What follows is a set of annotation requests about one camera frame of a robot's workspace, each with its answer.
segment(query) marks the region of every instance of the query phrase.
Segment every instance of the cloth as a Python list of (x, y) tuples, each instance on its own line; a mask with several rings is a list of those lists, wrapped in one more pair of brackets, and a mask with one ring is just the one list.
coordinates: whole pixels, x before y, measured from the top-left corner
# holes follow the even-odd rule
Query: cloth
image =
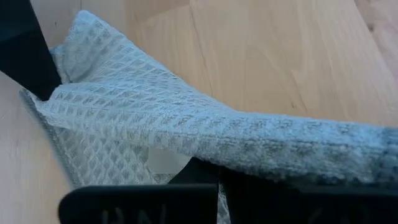
[(63, 85), (48, 101), (24, 98), (77, 185), (165, 183), (147, 167), (148, 148), (276, 181), (397, 182), (396, 129), (233, 110), (87, 11), (52, 55)]

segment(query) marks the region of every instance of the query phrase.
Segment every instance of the microfiber cloth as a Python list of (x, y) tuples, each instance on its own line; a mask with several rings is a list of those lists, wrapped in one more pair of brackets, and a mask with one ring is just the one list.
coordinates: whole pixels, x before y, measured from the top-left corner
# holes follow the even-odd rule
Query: microfiber cloth
[[(76, 186), (166, 183), (169, 175), (148, 169), (149, 148), (275, 181), (379, 187), (398, 181), (396, 129), (233, 110), (87, 11), (51, 53), (63, 84), (48, 101), (22, 96)], [(228, 211), (220, 201), (222, 222)]]

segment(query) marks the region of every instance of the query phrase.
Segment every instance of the light wood surface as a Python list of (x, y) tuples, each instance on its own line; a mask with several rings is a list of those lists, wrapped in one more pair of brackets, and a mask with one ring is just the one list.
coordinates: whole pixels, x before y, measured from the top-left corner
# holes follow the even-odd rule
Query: light wood surface
[[(88, 9), (233, 108), (398, 125), (395, 0), (357, 2), (372, 34), (350, 0), (32, 3), (49, 45)], [(0, 223), (58, 223), (70, 188), (19, 89), (0, 73)]]

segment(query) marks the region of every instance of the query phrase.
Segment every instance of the wooden floor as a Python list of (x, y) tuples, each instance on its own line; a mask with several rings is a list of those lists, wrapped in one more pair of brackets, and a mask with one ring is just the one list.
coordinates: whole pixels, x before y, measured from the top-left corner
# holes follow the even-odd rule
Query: wooden floor
[[(88, 9), (233, 108), (398, 125), (395, 0), (32, 3), (49, 45)], [(0, 73), (0, 223), (57, 223), (70, 188), (19, 89)]]

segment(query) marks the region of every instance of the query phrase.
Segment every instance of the black plastic object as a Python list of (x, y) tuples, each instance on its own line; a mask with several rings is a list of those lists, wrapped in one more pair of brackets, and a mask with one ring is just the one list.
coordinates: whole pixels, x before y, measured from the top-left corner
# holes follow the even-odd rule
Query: black plastic object
[(65, 196), (61, 224), (216, 223), (215, 184), (83, 187)]
[(0, 0), (0, 70), (41, 100), (61, 84), (29, 0)]

